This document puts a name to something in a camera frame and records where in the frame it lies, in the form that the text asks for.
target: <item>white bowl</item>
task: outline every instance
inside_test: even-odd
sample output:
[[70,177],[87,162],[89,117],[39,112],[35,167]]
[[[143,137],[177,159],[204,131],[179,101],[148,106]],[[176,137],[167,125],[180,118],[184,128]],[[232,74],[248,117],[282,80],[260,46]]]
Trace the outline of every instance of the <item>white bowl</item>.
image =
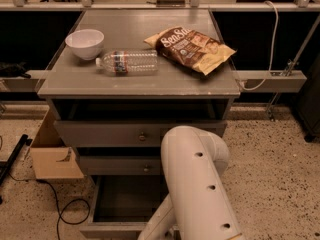
[[95,29],[73,32],[65,39],[72,52],[83,60],[95,59],[103,48],[104,35]]

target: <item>plastic bottle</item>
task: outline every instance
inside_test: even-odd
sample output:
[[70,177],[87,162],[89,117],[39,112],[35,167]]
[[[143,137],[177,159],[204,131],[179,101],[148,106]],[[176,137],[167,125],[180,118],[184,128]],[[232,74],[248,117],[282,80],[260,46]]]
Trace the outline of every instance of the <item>plastic bottle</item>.
[[157,51],[113,51],[97,58],[96,64],[108,75],[151,75],[157,71]]

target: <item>brown box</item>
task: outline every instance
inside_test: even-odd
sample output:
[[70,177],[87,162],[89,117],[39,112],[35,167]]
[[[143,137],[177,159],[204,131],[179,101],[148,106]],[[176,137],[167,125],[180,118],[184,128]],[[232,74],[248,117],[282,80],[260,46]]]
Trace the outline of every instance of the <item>brown box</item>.
[[55,118],[47,112],[31,143],[30,154],[37,179],[82,179],[84,177],[70,147],[65,147],[55,130]]

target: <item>terrazzo floor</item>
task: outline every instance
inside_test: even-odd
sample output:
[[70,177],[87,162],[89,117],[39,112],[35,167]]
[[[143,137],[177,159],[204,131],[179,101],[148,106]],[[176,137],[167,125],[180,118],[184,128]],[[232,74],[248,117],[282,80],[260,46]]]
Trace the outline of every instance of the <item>terrazzo floor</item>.
[[[22,134],[35,136],[47,111],[46,105],[6,107],[0,117],[0,160],[8,158]],[[305,133],[288,107],[277,107],[275,117],[269,121],[260,106],[232,107],[224,135],[231,160],[222,182],[247,239],[320,239],[320,140],[304,141]],[[0,240],[57,239],[54,194],[33,180],[26,147],[10,173],[16,180],[30,180],[7,177],[0,186]],[[79,197],[92,200],[94,186],[88,178],[52,185],[60,207]],[[83,203],[74,203],[64,218],[78,221],[86,213]],[[60,222],[60,239],[85,239],[79,232],[85,224]]]

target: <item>white robotic arm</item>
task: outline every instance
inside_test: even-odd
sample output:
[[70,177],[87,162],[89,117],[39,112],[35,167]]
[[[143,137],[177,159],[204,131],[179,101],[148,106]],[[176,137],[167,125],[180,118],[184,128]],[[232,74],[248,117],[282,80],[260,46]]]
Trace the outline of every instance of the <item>white robotic arm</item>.
[[161,144],[169,194],[138,240],[171,240],[177,223],[182,240],[244,240],[219,175],[229,150],[217,135],[194,127],[171,129]]

